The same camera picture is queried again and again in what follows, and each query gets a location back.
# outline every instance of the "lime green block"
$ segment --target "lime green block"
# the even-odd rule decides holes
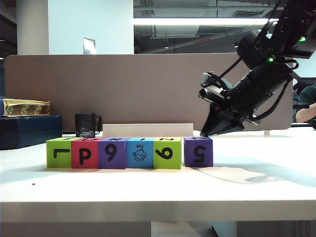
[[[158,137],[154,140],[154,169],[181,168],[182,137]]]
[[[81,137],[60,137],[46,141],[47,168],[71,168],[71,141]]]

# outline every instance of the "table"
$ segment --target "table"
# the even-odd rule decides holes
[[[45,144],[0,151],[1,221],[316,220],[316,130],[212,137],[214,166],[46,168]]]

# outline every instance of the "air vent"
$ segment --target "air vent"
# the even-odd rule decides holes
[[[311,237],[311,221],[293,221],[292,237]]]
[[[246,11],[237,11],[234,14],[234,17],[239,17],[239,18],[250,18],[252,16],[257,16],[257,15],[262,15],[261,12],[246,12]]]

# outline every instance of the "person's arm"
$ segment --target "person's arm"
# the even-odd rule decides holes
[[[301,109],[296,113],[297,122],[306,122],[316,116],[316,103],[310,105],[309,109]]]

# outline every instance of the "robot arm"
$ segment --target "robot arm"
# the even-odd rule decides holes
[[[261,31],[241,39],[239,59],[223,74],[203,73],[199,97],[210,103],[210,112],[202,136],[241,131],[244,121],[259,124],[277,107],[294,78],[298,63],[286,57],[310,58],[316,50],[316,0],[289,0],[269,39],[266,34],[271,24],[268,21]],[[222,77],[241,60],[251,71],[234,86]],[[255,116],[256,109],[281,88],[272,107]]]

